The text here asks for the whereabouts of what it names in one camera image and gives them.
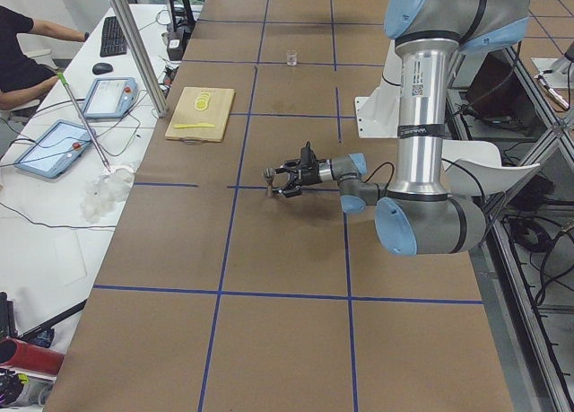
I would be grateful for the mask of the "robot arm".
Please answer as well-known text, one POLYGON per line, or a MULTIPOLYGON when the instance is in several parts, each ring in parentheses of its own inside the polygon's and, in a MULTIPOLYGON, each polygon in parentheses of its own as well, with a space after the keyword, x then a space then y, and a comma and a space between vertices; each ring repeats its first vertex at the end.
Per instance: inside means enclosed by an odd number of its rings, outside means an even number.
POLYGON ((390 0, 386 35, 402 62, 398 159, 386 187, 363 180, 359 153, 319 160, 309 146, 285 162, 287 182, 269 195, 295 197, 306 185, 334 181, 347 214, 374 206, 382 245, 402 256, 469 250, 483 237, 483 211, 440 181, 448 62, 455 52, 489 52, 526 34, 530 0, 390 0))

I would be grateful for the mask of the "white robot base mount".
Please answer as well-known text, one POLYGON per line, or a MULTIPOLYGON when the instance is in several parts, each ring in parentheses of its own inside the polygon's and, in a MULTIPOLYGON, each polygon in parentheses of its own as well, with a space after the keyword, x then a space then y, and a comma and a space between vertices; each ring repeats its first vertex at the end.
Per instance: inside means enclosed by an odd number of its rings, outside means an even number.
POLYGON ((397 138, 402 61, 390 41, 378 87, 369 97, 355 98, 360 138, 397 138))

